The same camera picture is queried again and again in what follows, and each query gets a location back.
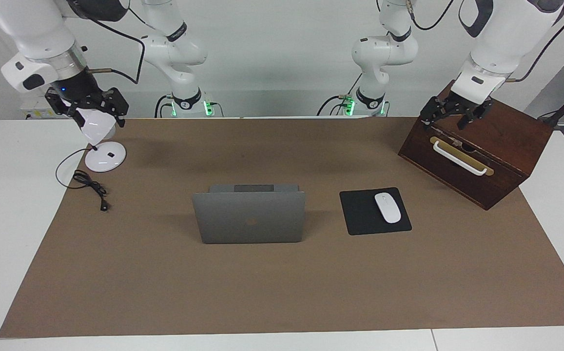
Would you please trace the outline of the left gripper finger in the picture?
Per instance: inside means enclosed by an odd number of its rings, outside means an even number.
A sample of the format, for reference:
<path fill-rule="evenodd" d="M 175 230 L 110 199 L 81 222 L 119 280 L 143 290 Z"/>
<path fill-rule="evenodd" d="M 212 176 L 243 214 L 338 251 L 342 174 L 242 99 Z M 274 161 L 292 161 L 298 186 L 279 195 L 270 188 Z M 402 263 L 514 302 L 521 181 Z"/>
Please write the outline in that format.
<path fill-rule="evenodd" d="M 460 113 L 462 114 L 462 117 L 457 122 L 456 126 L 459 130 L 463 130 L 472 122 L 483 119 L 487 115 L 487 113 L 491 111 L 493 104 L 493 99 L 486 99 L 480 105 L 475 105 L 471 102 L 463 102 L 462 104 L 460 104 Z"/>
<path fill-rule="evenodd" d="M 424 125 L 424 130 L 428 130 L 435 122 L 452 114 L 449 103 L 449 96 L 444 98 L 433 96 L 428 100 L 419 115 L 420 122 Z"/>

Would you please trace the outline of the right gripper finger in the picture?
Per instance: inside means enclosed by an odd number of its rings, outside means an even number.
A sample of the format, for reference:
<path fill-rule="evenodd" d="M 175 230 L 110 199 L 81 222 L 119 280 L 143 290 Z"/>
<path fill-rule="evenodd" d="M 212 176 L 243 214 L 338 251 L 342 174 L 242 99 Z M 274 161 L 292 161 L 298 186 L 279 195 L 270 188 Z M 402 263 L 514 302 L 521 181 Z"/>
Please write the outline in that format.
<path fill-rule="evenodd" d="M 98 103 L 99 111 L 111 115 L 119 128 L 125 125 L 124 117 L 128 113 L 129 104 L 119 89 L 112 87 L 107 91 L 101 92 L 101 101 Z"/>
<path fill-rule="evenodd" d="M 67 100 L 62 98 L 56 90 L 47 90 L 45 93 L 45 99 L 50 105 L 52 111 L 57 115 L 63 115 L 75 120 L 79 119 L 78 113 L 78 100 Z"/>

